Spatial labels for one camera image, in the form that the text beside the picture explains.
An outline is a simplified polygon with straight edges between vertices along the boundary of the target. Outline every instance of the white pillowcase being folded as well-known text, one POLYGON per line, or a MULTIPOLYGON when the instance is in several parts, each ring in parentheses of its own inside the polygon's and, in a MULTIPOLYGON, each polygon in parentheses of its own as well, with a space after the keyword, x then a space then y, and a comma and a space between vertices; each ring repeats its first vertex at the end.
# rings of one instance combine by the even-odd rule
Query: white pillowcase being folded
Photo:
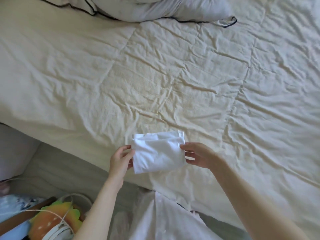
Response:
POLYGON ((175 170, 186 164, 183 131, 134 134, 131 148, 134 173, 148 173, 160 170, 175 170))

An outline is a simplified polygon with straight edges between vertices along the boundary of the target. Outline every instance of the wrinkled sheet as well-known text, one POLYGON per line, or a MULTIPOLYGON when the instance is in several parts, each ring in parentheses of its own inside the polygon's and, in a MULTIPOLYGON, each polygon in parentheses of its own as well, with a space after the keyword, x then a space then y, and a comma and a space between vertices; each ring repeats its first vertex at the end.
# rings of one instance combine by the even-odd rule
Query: wrinkled sheet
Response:
MULTIPOLYGON (((319 1, 228 1, 223 29, 1 0, 0 121, 105 170, 132 134, 182 130, 318 239, 319 1)), ((205 169, 126 180, 242 227, 205 169)))

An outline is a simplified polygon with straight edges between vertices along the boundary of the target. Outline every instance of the bed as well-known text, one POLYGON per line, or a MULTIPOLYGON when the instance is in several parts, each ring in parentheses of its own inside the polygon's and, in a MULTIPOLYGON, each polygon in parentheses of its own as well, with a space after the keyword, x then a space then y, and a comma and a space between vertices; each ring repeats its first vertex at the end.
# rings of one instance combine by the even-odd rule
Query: bed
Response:
MULTIPOLYGON (((318 239, 319 0, 229 2, 224 29, 1 0, 0 122, 105 170, 132 134, 182 130, 318 239)), ((126 181, 243 228, 205 169, 126 181)))

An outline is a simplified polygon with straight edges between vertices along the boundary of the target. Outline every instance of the pillowcase black piping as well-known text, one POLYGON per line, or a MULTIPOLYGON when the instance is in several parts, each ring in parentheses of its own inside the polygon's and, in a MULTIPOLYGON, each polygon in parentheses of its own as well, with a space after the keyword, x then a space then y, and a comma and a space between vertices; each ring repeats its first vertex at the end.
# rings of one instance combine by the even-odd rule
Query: pillowcase black piping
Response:
MULTIPOLYGON (((51 2, 49 2, 49 1, 47 1, 47 0, 41 0, 41 1, 43 1, 43 2, 45 2, 45 3, 49 3, 49 4, 51 4, 51 5, 55 6, 55 7, 58 7, 58 8, 65 8, 65 7, 69 6, 69 7, 71 7, 72 9, 76 9, 76 10, 85 12, 85 13, 89 14, 90 16, 96 16, 97 14, 99 14, 99 15, 104 16, 104 17, 106 17, 106 18, 108 18, 108 19, 111 19, 111 20, 121 21, 121 20, 119 20, 119 19, 117 19, 117 18, 108 16, 108 15, 102 13, 102 12, 95 11, 94 8, 90 5, 90 3, 89 3, 87 0, 84 0, 84 1, 85 1, 85 2, 88 4, 88 6, 91 8, 93 14, 91 14, 90 12, 87 12, 86 10, 83 10, 83 9, 81 9, 81 8, 74 7, 74 6, 72 6, 70 3, 66 3, 66 4, 63 4, 63 5, 56 5, 56 4, 51 3, 51 2)), ((177 20, 177 19, 174 18, 174 17, 161 17, 161 18, 158 18, 158 19, 174 19, 174 20, 176 20, 176 21, 179 22, 179 23, 195 23, 195 24, 210 23, 210 22, 207 22, 207 21, 199 21, 199 22, 197 22, 197 21, 195 21, 195 20, 180 21, 180 20, 177 20)), ((231 23, 231 24, 228 24, 228 25, 226 25, 226 26, 222 26, 222 27, 223 27, 223 28, 228 28, 228 27, 230 27, 230 26, 232 26, 232 25, 234 25, 234 24, 236 24, 236 23, 238 22, 238 20, 237 20, 237 18, 236 18, 235 16, 233 16, 233 17, 231 18, 231 20, 234 20, 234 22, 231 23)))

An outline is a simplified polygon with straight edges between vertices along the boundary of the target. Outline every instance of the right hand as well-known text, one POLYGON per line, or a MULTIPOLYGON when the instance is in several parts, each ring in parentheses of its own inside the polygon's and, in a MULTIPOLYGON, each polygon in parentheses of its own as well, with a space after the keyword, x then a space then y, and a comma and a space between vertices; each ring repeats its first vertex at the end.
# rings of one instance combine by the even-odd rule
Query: right hand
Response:
POLYGON ((198 167, 209 168, 213 161, 219 158, 212 149, 200 142, 186 142, 185 145, 181 144, 180 148, 186 151, 186 157, 194 158, 186 159, 186 162, 198 167))

